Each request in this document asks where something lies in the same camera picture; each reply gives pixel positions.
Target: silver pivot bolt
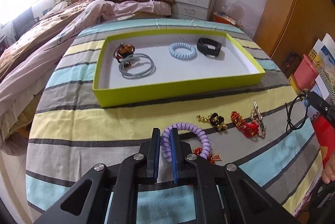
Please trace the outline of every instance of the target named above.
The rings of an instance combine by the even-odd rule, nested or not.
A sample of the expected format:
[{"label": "silver pivot bolt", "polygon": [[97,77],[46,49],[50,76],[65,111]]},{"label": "silver pivot bolt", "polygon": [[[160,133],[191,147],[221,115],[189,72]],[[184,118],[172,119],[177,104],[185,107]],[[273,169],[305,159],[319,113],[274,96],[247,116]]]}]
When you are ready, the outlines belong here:
[{"label": "silver pivot bolt", "polygon": [[195,155],[193,153],[190,153],[190,154],[187,155],[186,158],[190,161],[194,161],[195,159],[197,159],[197,155]]},{"label": "silver pivot bolt", "polygon": [[101,171],[101,170],[103,170],[103,169],[104,169],[104,164],[102,164],[102,163],[96,164],[96,165],[94,166],[94,170],[95,170],[95,171]]},{"label": "silver pivot bolt", "polygon": [[234,164],[227,164],[228,171],[236,171],[237,167]]},{"label": "silver pivot bolt", "polygon": [[134,159],[139,161],[142,160],[144,158],[144,155],[142,153],[137,153],[134,155]]}]

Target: gray bracelet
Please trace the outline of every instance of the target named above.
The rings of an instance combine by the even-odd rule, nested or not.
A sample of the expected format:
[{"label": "gray bracelet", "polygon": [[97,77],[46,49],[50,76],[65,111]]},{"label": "gray bracelet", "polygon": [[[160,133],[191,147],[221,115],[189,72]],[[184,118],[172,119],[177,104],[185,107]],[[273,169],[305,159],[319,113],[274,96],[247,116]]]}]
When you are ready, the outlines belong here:
[{"label": "gray bracelet", "polygon": [[[132,73],[128,73],[127,71],[125,71],[126,67],[125,65],[128,62],[131,62],[133,60],[138,60],[138,58],[146,58],[151,62],[150,68],[144,70],[143,72],[140,73],[136,73],[136,74],[132,74]],[[140,79],[142,77],[147,77],[149,75],[151,75],[152,73],[154,73],[156,70],[155,64],[153,62],[153,60],[146,54],[131,54],[129,56],[127,56],[126,58],[122,59],[120,64],[119,64],[119,71],[121,72],[122,76],[124,78],[127,79]]]}]

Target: black wristband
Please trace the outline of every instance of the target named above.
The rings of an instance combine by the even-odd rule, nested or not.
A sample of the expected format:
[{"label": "black wristband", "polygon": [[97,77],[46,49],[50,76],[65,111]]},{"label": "black wristband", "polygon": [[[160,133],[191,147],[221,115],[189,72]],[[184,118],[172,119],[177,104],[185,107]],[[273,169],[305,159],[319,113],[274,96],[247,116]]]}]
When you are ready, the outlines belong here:
[{"label": "black wristband", "polygon": [[[206,44],[214,46],[215,49],[208,48]],[[200,38],[197,42],[197,49],[205,56],[211,55],[217,57],[220,54],[221,47],[222,47],[221,43],[208,38]]]}]

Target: pink plastic bin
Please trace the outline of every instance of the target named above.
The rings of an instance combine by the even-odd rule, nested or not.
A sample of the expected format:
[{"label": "pink plastic bin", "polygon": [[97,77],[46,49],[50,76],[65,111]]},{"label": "pink plastic bin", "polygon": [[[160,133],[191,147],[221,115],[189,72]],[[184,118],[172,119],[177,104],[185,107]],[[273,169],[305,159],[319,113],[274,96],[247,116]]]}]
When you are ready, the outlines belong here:
[{"label": "pink plastic bin", "polygon": [[304,54],[304,58],[302,62],[300,63],[297,70],[294,72],[294,77],[296,80],[296,84],[300,88],[300,90],[303,89],[312,89],[312,83],[318,76],[318,72],[316,71],[313,63]]}]

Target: white drawer cabinet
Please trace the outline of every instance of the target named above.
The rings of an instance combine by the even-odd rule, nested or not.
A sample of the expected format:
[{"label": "white drawer cabinet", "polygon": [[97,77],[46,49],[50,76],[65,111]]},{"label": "white drawer cabinet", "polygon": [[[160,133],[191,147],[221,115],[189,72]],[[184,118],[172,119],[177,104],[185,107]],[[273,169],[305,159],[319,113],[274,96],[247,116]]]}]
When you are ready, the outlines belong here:
[{"label": "white drawer cabinet", "polygon": [[210,20],[215,0],[175,0],[172,18]]}]

